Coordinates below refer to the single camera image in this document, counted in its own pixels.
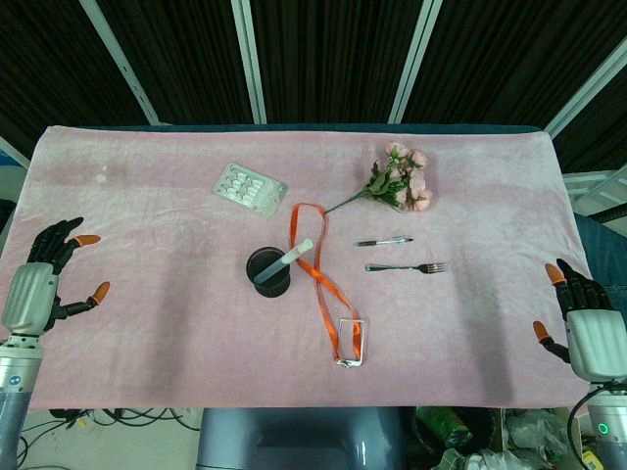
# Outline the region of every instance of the plastic bag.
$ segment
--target plastic bag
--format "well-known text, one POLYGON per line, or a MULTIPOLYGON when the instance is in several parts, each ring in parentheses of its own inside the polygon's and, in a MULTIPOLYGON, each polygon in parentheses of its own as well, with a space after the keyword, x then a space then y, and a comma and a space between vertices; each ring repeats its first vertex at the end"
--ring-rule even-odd
POLYGON ((534 448, 555 457, 568 453, 566 423, 544 409, 530 409, 506 419, 509 437, 517 447, 534 448))
POLYGON ((432 470, 538 470, 542 466, 524 462, 510 451, 494 453, 491 450, 481 450, 468 457, 450 448, 443 457, 440 465, 432 470))
POLYGON ((538 467, 523 462, 510 451, 494 453, 481 450, 466 458, 463 470, 536 470, 538 467))

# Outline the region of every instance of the orange fingertip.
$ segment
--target orange fingertip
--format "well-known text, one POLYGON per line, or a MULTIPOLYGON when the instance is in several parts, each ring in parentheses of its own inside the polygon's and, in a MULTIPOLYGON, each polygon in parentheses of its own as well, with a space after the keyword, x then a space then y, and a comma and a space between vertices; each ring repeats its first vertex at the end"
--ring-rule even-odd
POLYGON ((91 298, 94 300, 96 304, 99 305, 102 301, 105 300, 105 297, 107 297, 107 293, 109 292, 110 287, 111 287, 111 282, 109 281, 103 282, 100 286, 98 286, 98 289, 96 289, 96 292, 94 293, 94 295, 91 296, 91 298))
POLYGON ((80 247, 93 245, 94 243, 98 243, 100 241, 100 237, 98 235, 78 235, 77 237, 74 237, 74 239, 80 247))
POLYGON ((547 274, 549 275, 549 278, 551 279, 551 283, 554 286, 564 284, 566 282, 564 275, 561 273, 557 266, 547 263, 545 264, 545 269, 547 271, 547 274))
POLYGON ((542 321, 536 320, 533 322, 533 331, 536 333, 536 337, 538 338, 538 341, 540 343, 542 343, 546 339, 551 338, 551 335, 547 331, 547 328, 542 323, 542 321))

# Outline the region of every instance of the pen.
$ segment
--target pen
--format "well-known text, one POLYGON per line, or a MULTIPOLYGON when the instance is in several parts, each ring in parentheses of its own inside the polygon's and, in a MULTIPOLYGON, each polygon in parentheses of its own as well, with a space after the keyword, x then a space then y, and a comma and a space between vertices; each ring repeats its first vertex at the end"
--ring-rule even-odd
POLYGON ((413 239, 410 237, 393 237, 393 238, 384 238, 382 240, 368 240, 366 242, 357 242, 355 244, 356 247, 373 247, 375 245, 389 245, 393 243, 407 243, 412 242, 413 239))

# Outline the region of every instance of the flower stem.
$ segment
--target flower stem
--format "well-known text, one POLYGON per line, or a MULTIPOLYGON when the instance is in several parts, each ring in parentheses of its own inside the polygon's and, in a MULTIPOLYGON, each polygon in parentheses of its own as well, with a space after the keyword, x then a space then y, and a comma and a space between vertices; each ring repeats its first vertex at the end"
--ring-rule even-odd
POLYGON ((335 211, 336 209, 341 208, 342 206, 351 203, 352 201, 362 198, 363 196, 365 196, 367 194, 368 190, 367 188, 363 188, 361 191, 359 191, 359 193, 357 193, 354 196, 351 196, 349 199, 347 199, 346 201, 344 201, 343 203, 338 204, 337 206, 333 206, 331 209, 329 209, 328 211, 326 211, 325 213, 330 213, 332 211, 335 211))

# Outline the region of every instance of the white tube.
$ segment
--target white tube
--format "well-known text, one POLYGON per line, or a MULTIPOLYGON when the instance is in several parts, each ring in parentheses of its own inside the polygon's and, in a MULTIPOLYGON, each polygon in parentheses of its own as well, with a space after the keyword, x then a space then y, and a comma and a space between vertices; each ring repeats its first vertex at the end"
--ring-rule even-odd
POLYGON ((305 240, 303 240, 302 243, 295 246, 292 250, 287 252, 281 258, 276 260, 273 264, 271 264, 262 272, 257 274, 255 278, 253 279, 253 282, 255 284, 264 284, 270 277, 272 277, 278 271, 283 269, 285 266, 293 262, 300 255, 309 251, 313 247, 314 247, 314 242, 312 242, 312 240, 310 240, 309 238, 306 238, 305 240))

